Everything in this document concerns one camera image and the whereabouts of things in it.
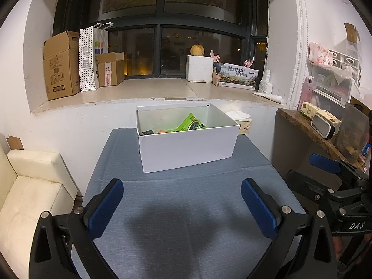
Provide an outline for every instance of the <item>sofa cushion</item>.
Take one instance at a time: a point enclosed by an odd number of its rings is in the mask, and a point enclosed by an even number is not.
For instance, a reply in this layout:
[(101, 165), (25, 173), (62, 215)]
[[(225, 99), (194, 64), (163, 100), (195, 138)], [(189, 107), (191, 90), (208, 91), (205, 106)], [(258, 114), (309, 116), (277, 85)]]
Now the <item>sofa cushion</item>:
[(19, 176), (0, 211), (0, 252), (19, 279), (28, 279), (28, 265), (40, 214), (70, 213), (74, 201), (61, 183)]
[(77, 188), (57, 152), (11, 150), (8, 159), (17, 176), (28, 176), (62, 183), (75, 200)]
[(0, 146), (0, 210), (16, 178), (17, 174)]

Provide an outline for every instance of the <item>green snack bag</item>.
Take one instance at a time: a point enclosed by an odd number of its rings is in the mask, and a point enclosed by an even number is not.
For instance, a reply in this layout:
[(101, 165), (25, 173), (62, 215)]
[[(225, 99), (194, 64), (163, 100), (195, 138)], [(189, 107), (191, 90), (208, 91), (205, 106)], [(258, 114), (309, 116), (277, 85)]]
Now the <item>green snack bag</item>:
[(194, 114), (189, 114), (187, 118), (182, 122), (182, 124), (175, 130), (179, 131), (187, 131), (187, 130), (198, 130), (198, 129), (205, 129), (206, 126), (202, 124), (200, 120), (198, 120)]

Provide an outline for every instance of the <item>colorful squares logo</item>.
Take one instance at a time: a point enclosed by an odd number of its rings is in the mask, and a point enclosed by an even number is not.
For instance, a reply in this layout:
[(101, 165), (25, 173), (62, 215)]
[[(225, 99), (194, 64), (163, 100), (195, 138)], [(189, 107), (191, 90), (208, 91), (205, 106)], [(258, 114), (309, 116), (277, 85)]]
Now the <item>colorful squares logo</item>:
[(100, 54), (103, 53), (103, 42), (95, 41), (94, 42), (94, 47), (96, 48), (95, 49), (96, 55), (100, 55)]

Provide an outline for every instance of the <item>wooden counter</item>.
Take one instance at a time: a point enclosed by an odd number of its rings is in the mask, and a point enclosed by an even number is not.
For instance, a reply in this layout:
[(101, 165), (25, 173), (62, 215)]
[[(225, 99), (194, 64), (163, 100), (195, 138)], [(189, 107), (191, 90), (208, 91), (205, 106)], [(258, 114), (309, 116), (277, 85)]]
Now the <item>wooden counter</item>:
[[(328, 153), (330, 158), (347, 161), (342, 153), (333, 145), (336, 136), (330, 140), (322, 138), (321, 135), (310, 125), (310, 120), (300, 114), (297, 110), (279, 108), (277, 114), (285, 118), (294, 126), (299, 127), (313, 142), (319, 144), (319, 146)], [(353, 165), (356, 168), (363, 170), (358, 162), (355, 162)]]

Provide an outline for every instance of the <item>blue tablecloth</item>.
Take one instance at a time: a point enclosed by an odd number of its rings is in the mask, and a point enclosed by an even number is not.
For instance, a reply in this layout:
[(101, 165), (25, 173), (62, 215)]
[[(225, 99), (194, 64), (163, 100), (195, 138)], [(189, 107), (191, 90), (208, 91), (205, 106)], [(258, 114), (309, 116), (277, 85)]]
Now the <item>blue tablecloth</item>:
[[(246, 136), (238, 137), (231, 158), (155, 173), (143, 173), (138, 149), (135, 129), (113, 130), (83, 202), (112, 178), (123, 181), (124, 197), (94, 241), (120, 279), (245, 279), (270, 244), (240, 195), (247, 177), (279, 205), (304, 213)], [(298, 238), (287, 260), (297, 244)], [(71, 256), (89, 278), (74, 249)]]

